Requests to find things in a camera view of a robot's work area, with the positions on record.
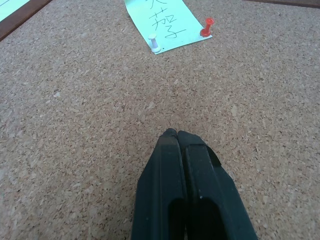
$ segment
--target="red push pin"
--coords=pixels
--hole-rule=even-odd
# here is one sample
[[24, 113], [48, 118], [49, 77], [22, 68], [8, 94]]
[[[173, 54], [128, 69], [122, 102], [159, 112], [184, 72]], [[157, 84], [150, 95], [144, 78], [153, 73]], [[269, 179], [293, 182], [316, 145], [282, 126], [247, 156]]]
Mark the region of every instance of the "red push pin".
[[204, 29], [202, 29], [202, 30], [200, 31], [200, 35], [201, 35], [202, 37], [209, 37], [210, 34], [211, 34], [211, 33], [210, 33], [210, 26], [215, 23], [215, 20], [214, 20], [212, 17], [208, 17], [208, 18], [205, 20], [205, 23], [206, 23], [206, 26], [205, 26]]

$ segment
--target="white push pin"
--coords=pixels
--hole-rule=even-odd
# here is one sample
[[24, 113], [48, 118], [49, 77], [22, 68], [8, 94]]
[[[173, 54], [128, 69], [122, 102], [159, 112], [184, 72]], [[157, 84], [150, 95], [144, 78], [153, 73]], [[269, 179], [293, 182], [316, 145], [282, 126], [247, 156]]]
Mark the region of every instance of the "white push pin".
[[148, 39], [151, 40], [151, 43], [152, 43], [152, 49], [151, 51], [153, 53], [157, 53], [157, 52], [160, 52], [161, 51], [161, 47], [158, 45], [157, 41], [156, 41], [156, 36], [157, 34], [155, 33], [152, 33], [148, 36]]

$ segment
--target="paper note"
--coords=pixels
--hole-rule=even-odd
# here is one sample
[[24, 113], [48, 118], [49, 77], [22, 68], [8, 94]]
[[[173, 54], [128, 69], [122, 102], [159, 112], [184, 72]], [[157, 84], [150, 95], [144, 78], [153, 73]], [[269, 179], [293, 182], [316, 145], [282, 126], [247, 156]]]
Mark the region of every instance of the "paper note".
[[182, 0], [124, 0], [126, 9], [149, 47], [150, 34], [165, 51], [211, 38], [200, 35], [202, 25]]
[[0, 0], [0, 22], [27, 2], [29, 0]]

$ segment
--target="push pin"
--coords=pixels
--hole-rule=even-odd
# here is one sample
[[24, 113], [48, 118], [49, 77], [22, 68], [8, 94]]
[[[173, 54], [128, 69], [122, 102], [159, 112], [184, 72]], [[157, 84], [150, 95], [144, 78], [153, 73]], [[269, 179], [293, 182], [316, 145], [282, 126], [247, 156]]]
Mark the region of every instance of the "push pin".
[[158, 53], [161, 51], [161, 47], [158, 45], [157, 41], [156, 41], [156, 36], [157, 34], [155, 33], [152, 33], [148, 36], [148, 39], [151, 40], [151, 43], [152, 43], [152, 49], [151, 51], [153, 53]]
[[215, 23], [215, 20], [212, 17], [208, 17], [205, 20], [205, 23], [206, 23], [205, 28], [200, 31], [200, 35], [204, 38], [210, 36], [210, 34], [211, 34], [210, 33], [210, 26]]

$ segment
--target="wooden frame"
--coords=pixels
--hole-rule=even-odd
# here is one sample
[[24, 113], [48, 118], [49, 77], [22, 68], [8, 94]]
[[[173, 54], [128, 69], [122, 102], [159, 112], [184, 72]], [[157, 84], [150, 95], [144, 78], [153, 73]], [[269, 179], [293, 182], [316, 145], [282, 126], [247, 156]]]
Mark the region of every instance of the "wooden frame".
[[0, 21], [0, 41], [36, 14], [51, 0], [30, 0], [11, 15]]
[[268, 4], [283, 4], [298, 7], [307, 7], [320, 9], [320, 0], [246, 0], [251, 2], [260, 2]]

